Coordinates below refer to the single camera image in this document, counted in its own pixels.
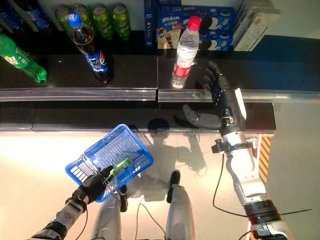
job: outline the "water bottle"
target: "water bottle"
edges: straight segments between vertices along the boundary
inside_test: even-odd
[[[48,35],[56,33],[56,28],[41,9],[37,0],[14,0],[14,2],[27,14],[39,32]]]
[[[72,38],[75,46],[83,53],[93,74],[103,83],[110,80],[106,58],[100,47],[95,43],[95,34],[83,22],[77,13],[68,15],[68,22],[73,28]]]
[[[0,56],[16,68],[24,71],[36,83],[47,81],[46,70],[3,33],[0,33]]]
[[[174,88],[181,89],[186,83],[199,47],[200,23],[200,17],[190,17],[188,27],[180,37],[172,72],[172,86]]]

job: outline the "robot leg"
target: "robot leg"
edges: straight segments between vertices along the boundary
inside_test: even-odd
[[[121,240],[121,200],[114,193],[99,209],[90,239]]]
[[[166,240],[194,240],[195,225],[192,206],[185,188],[179,185],[180,173],[174,171],[171,175],[167,202],[170,203],[166,221]]]

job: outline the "black shelf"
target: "black shelf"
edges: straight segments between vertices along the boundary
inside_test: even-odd
[[[130,41],[101,42],[114,61],[114,79],[97,81],[63,32],[46,38],[35,33],[26,49],[48,70],[48,84],[33,83],[0,60],[0,101],[159,101],[211,102],[202,89],[209,60],[222,68],[229,83],[241,88],[245,102],[320,103],[320,40],[266,35],[251,52],[199,51],[183,89],[171,86],[175,49],[144,46],[144,32]]]
[[[156,101],[38,101],[1,102],[0,131],[108,131],[126,124],[142,132],[217,132],[191,125],[182,111],[184,103]],[[214,113],[213,103],[190,103],[193,109]],[[248,133],[274,134],[271,103],[245,103]]]

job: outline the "plastic basket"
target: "plastic basket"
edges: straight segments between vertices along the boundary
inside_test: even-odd
[[[98,168],[116,166],[125,159],[129,159],[132,164],[122,169],[107,185],[104,193],[96,200],[101,203],[154,162],[146,147],[126,125],[118,125],[76,161],[68,164],[65,171],[81,185],[88,176],[98,173]]]

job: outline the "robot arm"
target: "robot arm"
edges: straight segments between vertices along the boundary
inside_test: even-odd
[[[113,177],[110,175],[112,169],[109,166],[96,175],[89,176],[73,192],[72,197],[66,200],[64,208],[56,213],[55,218],[28,240],[63,240],[78,217],[87,210],[87,204],[104,192]]]
[[[204,87],[211,92],[215,115],[197,113],[189,106],[183,111],[196,127],[219,130],[221,139],[212,147],[213,153],[226,153],[226,168],[232,176],[234,190],[251,222],[257,239],[294,240],[288,225],[267,194],[259,176],[259,163],[253,156],[252,143],[245,137],[247,117],[240,89],[230,88],[226,77],[212,61],[205,71]]]

